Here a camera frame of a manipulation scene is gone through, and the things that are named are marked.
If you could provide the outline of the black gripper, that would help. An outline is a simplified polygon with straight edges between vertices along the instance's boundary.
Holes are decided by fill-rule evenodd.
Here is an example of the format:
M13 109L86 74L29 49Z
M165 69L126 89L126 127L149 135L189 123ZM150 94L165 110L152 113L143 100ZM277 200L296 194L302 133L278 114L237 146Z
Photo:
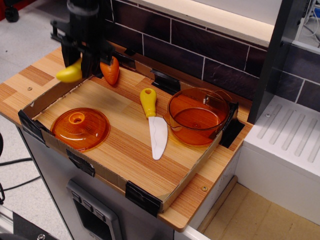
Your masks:
M100 10L69 10L69 21L52 20L51 38L61 43L65 67L82 55L82 78L101 78L100 61L111 64L114 47L106 39L106 21Z

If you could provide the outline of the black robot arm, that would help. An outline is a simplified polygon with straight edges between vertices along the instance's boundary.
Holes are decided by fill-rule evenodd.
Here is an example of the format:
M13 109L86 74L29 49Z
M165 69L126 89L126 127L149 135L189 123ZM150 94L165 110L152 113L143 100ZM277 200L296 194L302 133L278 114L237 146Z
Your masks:
M115 48L107 41L101 0L68 0L69 22L52 20L51 38L60 42L65 69L56 74L64 83L100 75L100 63L112 64Z

